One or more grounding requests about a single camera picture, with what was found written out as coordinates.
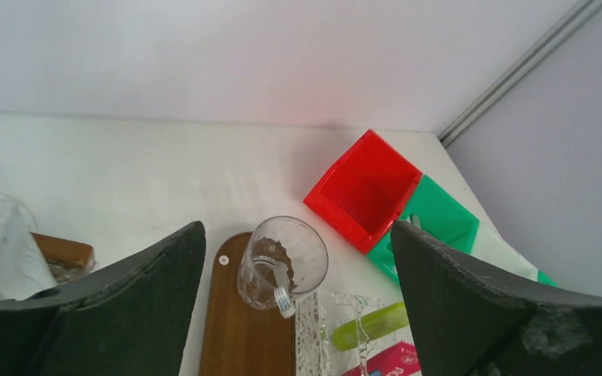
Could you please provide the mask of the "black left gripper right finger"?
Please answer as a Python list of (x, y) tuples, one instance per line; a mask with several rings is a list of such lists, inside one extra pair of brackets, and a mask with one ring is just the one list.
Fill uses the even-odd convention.
[(602, 297), (520, 277), (409, 222), (390, 237), (424, 375), (602, 375)]

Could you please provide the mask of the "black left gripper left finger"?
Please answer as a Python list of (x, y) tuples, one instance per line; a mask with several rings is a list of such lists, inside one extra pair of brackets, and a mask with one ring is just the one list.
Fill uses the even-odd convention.
[(0, 301), (0, 375), (176, 375), (205, 262), (202, 222), (89, 275)]

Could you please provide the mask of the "red toothpaste tube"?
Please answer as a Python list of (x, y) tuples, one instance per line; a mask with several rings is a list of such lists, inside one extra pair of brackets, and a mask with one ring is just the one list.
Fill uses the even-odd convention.
[(411, 342), (398, 342), (366, 361), (343, 373), (344, 376), (405, 376), (421, 371), (416, 347)]

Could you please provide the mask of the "green bin with toothpaste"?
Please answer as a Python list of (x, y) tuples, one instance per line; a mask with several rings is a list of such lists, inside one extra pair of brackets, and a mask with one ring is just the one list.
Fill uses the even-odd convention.
[(539, 270), (537, 272), (537, 277), (536, 280), (540, 283), (540, 284), (545, 284), (548, 286), (552, 286), (552, 287), (556, 287), (557, 283), (555, 281), (553, 281), (550, 277), (548, 277), (543, 271)]

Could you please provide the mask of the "green toothpaste tube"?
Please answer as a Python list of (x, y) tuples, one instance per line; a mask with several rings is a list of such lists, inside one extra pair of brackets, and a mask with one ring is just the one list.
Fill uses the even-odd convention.
[(357, 348), (409, 325), (405, 304), (397, 302), (338, 326), (331, 333), (333, 346), (341, 352)]

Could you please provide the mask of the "clear textured acrylic holder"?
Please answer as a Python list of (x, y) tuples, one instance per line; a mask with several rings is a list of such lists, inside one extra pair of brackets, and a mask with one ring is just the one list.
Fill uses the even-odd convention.
[[(315, 291), (296, 302), (294, 375), (371, 375), (375, 368), (368, 361), (399, 342), (413, 344), (409, 327), (381, 338), (371, 339), (361, 319), (386, 306), (376, 298), (337, 292)], [(333, 343), (333, 332), (352, 321), (352, 349), (341, 350)]]

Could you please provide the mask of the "white toothpaste tube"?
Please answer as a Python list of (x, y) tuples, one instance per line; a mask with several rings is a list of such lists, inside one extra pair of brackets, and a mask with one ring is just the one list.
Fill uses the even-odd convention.
[(24, 300), (57, 285), (33, 230), (26, 206), (0, 192), (0, 301)]

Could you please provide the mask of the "clear glass tumbler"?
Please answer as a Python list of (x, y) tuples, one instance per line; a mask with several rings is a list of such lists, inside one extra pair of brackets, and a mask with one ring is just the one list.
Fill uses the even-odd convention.
[(289, 267), (295, 306), (296, 301), (315, 291), (328, 273), (327, 248), (312, 226), (289, 215), (268, 218), (252, 232), (238, 270), (238, 293), (254, 309), (276, 308), (271, 258)]

